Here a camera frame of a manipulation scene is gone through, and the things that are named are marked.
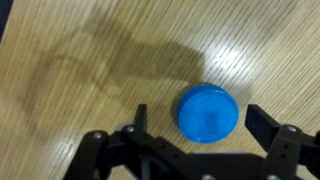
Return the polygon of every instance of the screw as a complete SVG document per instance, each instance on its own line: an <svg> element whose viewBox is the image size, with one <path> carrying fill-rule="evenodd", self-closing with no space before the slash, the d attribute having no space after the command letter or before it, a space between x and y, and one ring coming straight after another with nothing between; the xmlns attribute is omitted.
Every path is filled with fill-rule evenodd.
<svg viewBox="0 0 320 180"><path fill-rule="evenodd" d="M102 134L100 132L95 132L93 134L93 137L96 138L96 139L100 139L102 137Z"/></svg>
<svg viewBox="0 0 320 180"><path fill-rule="evenodd" d="M202 176L201 180L215 180L215 178L213 176L211 176L210 174L205 174Z"/></svg>
<svg viewBox="0 0 320 180"><path fill-rule="evenodd" d="M128 127L127 127L127 131L128 131L128 132L133 132L133 131L134 131L134 127L128 126Z"/></svg>
<svg viewBox="0 0 320 180"><path fill-rule="evenodd" d="M281 179L278 176L271 174L267 177L267 180L281 180Z"/></svg>
<svg viewBox="0 0 320 180"><path fill-rule="evenodd" d="M297 129L293 126L288 126L288 129L291 131L291 132L297 132Z"/></svg>

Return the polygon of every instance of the wooden table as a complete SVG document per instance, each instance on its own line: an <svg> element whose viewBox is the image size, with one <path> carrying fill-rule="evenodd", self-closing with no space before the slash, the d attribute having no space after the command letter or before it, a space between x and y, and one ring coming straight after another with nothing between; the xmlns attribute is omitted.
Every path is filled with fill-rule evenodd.
<svg viewBox="0 0 320 180"><path fill-rule="evenodd" d="M314 135L319 16L316 0L15 0L0 48L0 179L61 179L84 133L112 133L139 103L148 132L186 152L264 155L244 127L249 103ZM199 82L241 110L212 145L184 138L170 113ZM120 168L112 179L130 176Z"/></svg>

